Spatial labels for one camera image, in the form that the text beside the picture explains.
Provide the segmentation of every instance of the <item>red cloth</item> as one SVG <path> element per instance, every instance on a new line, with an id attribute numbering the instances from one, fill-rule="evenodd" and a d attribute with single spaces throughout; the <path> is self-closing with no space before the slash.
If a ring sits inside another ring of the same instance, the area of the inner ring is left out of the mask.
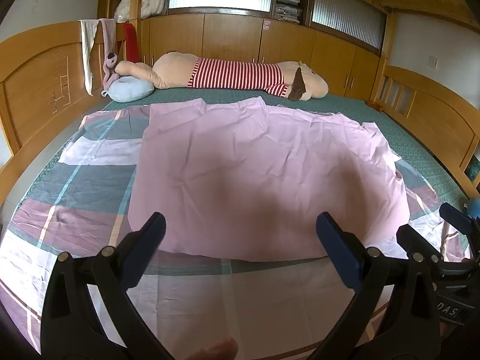
<path id="1" fill-rule="evenodd" d="M 135 27 L 130 23 L 124 23 L 123 30 L 125 31 L 125 51 L 127 54 L 127 61 L 134 63 L 140 62 Z"/>
<path id="2" fill-rule="evenodd" d="M 285 97 L 288 86 L 277 64 L 254 64 L 198 58 L 188 88 L 260 89 Z"/>

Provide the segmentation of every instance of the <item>red and white striped fabric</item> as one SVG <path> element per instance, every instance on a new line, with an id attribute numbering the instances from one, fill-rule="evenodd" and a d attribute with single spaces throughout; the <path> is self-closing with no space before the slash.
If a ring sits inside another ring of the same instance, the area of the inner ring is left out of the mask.
<path id="1" fill-rule="evenodd" d="M 285 97 L 288 86 L 277 64 L 254 64 L 198 58 L 188 88 L 263 90 Z"/>

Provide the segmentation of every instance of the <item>wooden footboard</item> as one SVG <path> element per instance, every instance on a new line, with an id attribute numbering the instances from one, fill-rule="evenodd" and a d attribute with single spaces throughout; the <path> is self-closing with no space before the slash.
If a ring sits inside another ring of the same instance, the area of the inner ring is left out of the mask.
<path id="1" fill-rule="evenodd" d="M 117 41 L 125 39 L 117 26 Z M 101 24 L 90 54 L 92 93 L 85 90 L 80 22 L 33 28 L 0 43 L 0 122 L 12 157 L 0 169 L 0 204 L 35 157 L 100 101 Z"/>
<path id="2" fill-rule="evenodd" d="M 480 137 L 480 111 L 445 86 L 400 67 L 385 67 L 375 99 L 434 154 L 469 198 L 480 197 L 465 169 Z"/>

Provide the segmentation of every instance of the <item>plastic bag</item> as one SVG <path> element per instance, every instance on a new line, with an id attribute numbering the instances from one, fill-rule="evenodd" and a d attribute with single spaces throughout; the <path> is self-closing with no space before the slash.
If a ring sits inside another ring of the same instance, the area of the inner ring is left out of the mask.
<path id="1" fill-rule="evenodd" d="M 140 16 L 146 19 L 152 15 L 159 15 L 163 11 L 165 0 L 142 0 Z M 125 23 L 130 20 L 130 0 L 121 0 L 114 15 L 117 23 Z"/>

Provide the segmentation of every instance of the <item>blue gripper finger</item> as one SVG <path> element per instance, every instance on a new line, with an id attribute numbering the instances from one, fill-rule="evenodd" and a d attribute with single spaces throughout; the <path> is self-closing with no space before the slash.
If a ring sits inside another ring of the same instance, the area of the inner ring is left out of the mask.
<path id="1" fill-rule="evenodd" d="M 343 284 L 358 292 L 363 283 L 363 245 L 353 234 L 345 233 L 328 212 L 317 217 L 316 231 Z"/>

